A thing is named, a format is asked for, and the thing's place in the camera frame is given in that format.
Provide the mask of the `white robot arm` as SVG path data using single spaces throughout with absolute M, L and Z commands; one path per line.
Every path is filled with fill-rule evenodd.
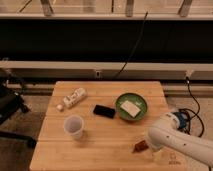
M 213 168 L 213 141 L 180 132 L 183 124 L 179 113 L 166 113 L 148 128 L 145 141 L 154 152 L 166 146 Z

